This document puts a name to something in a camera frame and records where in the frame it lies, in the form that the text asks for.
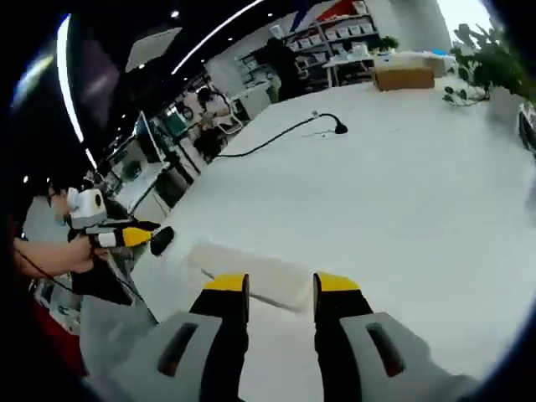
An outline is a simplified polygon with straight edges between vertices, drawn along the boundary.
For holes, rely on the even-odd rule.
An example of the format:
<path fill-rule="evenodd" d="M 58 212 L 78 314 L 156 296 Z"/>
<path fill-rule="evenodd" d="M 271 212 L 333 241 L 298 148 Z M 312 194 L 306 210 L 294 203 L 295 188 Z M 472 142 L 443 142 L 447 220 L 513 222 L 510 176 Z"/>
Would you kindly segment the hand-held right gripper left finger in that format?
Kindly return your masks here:
<path fill-rule="evenodd" d="M 189 311 L 155 326 L 137 345 L 137 399 L 238 401 L 249 299 L 248 274 L 222 274 Z"/>

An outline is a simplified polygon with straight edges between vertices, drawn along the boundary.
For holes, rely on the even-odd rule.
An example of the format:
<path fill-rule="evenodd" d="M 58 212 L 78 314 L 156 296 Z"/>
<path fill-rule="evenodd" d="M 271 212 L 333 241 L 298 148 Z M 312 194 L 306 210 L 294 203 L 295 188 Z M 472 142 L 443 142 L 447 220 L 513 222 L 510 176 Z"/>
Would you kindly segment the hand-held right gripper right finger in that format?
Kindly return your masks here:
<path fill-rule="evenodd" d="M 344 276 L 313 276 L 314 346 L 326 401 L 468 401 L 473 379 L 432 361 L 428 344 L 374 312 Z"/>

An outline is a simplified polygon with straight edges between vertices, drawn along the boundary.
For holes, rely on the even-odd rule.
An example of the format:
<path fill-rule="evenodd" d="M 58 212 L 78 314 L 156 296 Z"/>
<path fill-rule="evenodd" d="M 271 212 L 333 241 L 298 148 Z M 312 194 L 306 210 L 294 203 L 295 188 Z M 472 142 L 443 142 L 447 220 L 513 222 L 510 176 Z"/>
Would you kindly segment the person's left hand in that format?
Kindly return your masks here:
<path fill-rule="evenodd" d="M 89 237 L 82 236 L 62 246 L 60 262 L 63 272 L 84 273 L 94 268 L 95 259 L 108 260 L 110 257 L 109 250 L 95 248 Z"/>

